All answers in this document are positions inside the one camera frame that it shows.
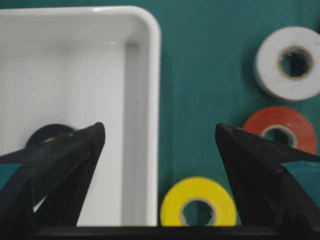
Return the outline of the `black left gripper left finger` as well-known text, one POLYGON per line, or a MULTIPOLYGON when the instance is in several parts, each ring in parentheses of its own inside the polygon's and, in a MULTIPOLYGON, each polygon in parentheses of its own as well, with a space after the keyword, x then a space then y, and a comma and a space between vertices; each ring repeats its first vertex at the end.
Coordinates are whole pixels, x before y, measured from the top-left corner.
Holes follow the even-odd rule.
POLYGON ((105 139, 98 122, 2 155, 17 169, 0 191, 0 226, 76 226, 105 139))

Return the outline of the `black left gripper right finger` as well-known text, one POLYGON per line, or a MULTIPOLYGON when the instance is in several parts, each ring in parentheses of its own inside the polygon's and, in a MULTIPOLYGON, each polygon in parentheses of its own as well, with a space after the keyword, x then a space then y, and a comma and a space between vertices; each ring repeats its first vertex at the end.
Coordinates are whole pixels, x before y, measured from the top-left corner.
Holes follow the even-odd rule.
POLYGON ((288 170, 310 167, 302 177, 318 189, 319 156, 224 123, 215 127, 215 141, 243 224, 320 226, 316 200, 288 170))

